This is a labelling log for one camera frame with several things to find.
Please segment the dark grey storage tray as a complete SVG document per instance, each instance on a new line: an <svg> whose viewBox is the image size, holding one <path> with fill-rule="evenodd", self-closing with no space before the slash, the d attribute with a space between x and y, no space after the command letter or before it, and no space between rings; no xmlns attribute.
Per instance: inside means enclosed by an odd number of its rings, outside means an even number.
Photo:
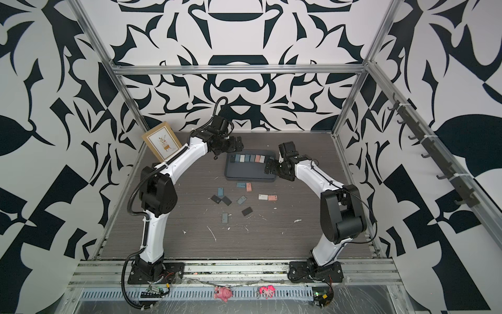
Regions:
<svg viewBox="0 0 502 314"><path fill-rule="evenodd" d="M230 162L230 156L232 155L263 155L270 156L275 159L277 154L272 150L243 150L238 153L229 153L226 157L226 165L224 175L229 181L239 181L239 182L264 182L271 183L275 181L276 175L264 174L265 162L264 163L252 163L252 162Z"/></svg>

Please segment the black eraser pair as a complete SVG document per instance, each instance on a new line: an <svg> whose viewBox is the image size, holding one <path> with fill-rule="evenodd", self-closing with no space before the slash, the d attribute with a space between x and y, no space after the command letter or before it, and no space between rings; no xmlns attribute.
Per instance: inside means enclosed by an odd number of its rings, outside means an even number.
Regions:
<svg viewBox="0 0 502 314"><path fill-rule="evenodd" d="M229 206L232 203L232 201L226 196L222 198L222 202L225 203L227 206Z"/></svg>
<svg viewBox="0 0 502 314"><path fill-rule="evenodd" d="M210 199L216 204L219 204L222 201L217 195L213 195Z"/></svg>

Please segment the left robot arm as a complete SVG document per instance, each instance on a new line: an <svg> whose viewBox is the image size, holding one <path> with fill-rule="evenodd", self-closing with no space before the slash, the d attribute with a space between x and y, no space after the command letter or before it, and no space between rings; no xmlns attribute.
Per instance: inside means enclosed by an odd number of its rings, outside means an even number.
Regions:
<svg viewBox="0 0 502 314"><path fill-rule="evenodd" d="M133 254L133 272L144 281L157 282L163 277L163 237L169 214L178 196L175 183L198 159L207 153L218 158L222 153L237 153L244 148L240 137L232 136L232 120L214 115L190 132L186 144L154 167L143 169L139 184L129 197L127 212L144 222L140 250Z"/></svg>

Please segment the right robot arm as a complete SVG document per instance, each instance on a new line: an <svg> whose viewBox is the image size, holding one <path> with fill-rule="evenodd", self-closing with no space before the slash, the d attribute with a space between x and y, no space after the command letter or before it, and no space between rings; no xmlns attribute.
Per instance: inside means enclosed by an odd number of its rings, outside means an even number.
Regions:
<svg viewBox="0 0 502 314"><path fill-rule="evenodd" d="M347 243L367 229L359 190L330 177L314 159L299 154L294 142L281 143L278 148L279 159L268 160L265 173L288 181L299 179L320 198L322 236L312 250L312 259L317 268L330 265Z"/></svg>

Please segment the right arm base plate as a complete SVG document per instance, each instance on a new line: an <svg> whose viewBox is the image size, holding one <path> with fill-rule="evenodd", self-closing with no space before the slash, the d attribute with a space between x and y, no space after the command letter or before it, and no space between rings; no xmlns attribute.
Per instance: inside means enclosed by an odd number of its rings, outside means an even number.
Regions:
<svg viewBox="0 0 502 314"><path fill-rule="evenodd" d="M313 283L315 281L342 283L345 278L339 262L317 266L312 259L289 262L287 276L293 283Z"/></svg>

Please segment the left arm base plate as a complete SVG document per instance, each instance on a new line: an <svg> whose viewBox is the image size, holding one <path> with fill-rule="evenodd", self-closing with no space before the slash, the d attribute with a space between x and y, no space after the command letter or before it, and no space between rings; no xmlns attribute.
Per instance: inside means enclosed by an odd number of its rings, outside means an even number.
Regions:
<svg viewBox="0 0 502 314"><path fill-rule="evenodd" d="M133 263L129 272L127 284L172 284L184 277L185 264L182 262L168 262L163 264Z"/></svg>

